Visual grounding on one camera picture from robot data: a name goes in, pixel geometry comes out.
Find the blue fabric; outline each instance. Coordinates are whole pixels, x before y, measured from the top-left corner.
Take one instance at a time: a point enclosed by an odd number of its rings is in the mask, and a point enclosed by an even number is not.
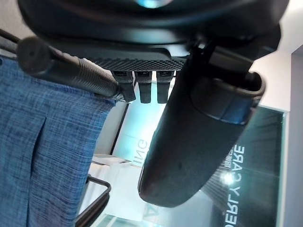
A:
[[[0,59],[0,227],[74,226],[114,101],[34,79]]]

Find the ribbed grip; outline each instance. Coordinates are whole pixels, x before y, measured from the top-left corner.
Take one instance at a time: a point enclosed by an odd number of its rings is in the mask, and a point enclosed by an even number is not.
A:
[[[80,71],[73,82],[80,86],[87,87],[94,93],[111,97],[117,94],[118,83],[114,77],[96,66],[79,59]]]
[[[117,98],[120,88],[114,77],[93,63],[50,48],[36,37],[22,40],[17,48],[22,70],[38,79]]]

